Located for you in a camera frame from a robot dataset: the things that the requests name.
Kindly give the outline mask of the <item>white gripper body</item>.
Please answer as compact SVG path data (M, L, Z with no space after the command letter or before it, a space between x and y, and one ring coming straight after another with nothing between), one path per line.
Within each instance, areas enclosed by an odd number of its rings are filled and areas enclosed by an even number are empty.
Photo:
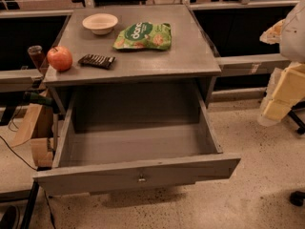
M291 61L305 62L305 0L300 0L285 18L279 48Z

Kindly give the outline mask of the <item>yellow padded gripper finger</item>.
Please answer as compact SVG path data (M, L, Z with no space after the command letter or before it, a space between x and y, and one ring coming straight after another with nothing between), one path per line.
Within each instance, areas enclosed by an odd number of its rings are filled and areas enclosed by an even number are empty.
M284 19L276 22L260 35L259 40L270 45L278 44L280 42L281 30L284 22Z
M279 122L305 97L305 64L292 62L285 68L274 88L262 116Z

